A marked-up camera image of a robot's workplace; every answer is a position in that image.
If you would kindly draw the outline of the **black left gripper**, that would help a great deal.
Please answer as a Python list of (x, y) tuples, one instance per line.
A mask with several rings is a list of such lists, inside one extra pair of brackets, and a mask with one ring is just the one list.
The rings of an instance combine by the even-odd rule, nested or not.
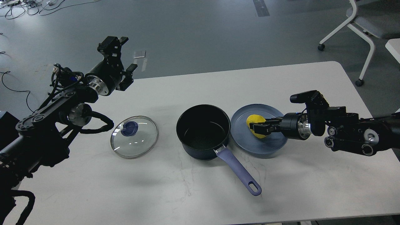
[(128, 37), (108, 36), (98, 44), (97, 51), (104, 59), (85, 74), (88, 86), (97, 95), (109, 96), (116, 87), (118, 91), (126, 91), (133, 84), (133, 72), (138, 65), (132, 63), (124, 70), (121, 61), (121, 48), (128, 40)]

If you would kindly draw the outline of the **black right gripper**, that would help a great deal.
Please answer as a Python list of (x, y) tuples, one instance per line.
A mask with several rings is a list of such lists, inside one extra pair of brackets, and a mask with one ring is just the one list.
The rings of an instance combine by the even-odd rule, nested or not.
[(299, 112), (266, 118), (266, 122), (250, 124), (249, 128), (255, 136), (269, 136), (279, 130), (286, 138), (296, 140), (306, 140), (312, 134), (307, 114)]

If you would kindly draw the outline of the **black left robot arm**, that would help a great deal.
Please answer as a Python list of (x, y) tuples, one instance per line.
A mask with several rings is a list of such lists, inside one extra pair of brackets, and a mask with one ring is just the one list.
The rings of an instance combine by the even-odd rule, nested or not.
[(128, 37), (106, 37), (97, 47), (103, 60), (87, 74), (54, 64), (52, 92), (37, 110), (16, 122), (18, 137), (1, 150), (1, 224), (16, 206), (15, 197), (28, 198), (17, 225), (23, 225), (32, 212), (34, 193), (16, 189), (24, 178), (32, 178), (41, 166), (52, 168), (67, 159), (69, 145), (78, 134), (97, 134), (114, 127), (90, 103), (133, 84), (137, 64), (125, 69), (121, 61), (121, 48), (127, 41)]

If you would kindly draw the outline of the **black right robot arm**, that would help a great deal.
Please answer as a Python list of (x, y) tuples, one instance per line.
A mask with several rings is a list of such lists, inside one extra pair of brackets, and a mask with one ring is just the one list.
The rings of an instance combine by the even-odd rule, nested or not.
[(279, 132), (288, 139), (306, 140), (310, 135), (323, 136), (326, 147), (363, 156), (379, 151), (399, 149), (400, 114), (360, 118), (346, 107), (331, 107), (316, 90), (293, 94), (291, 103), (304, 103), (305, 112), (287, 113), (281, 117), (255, 121), (248, 117), (247, 125), (254, 134), (268, 136)]

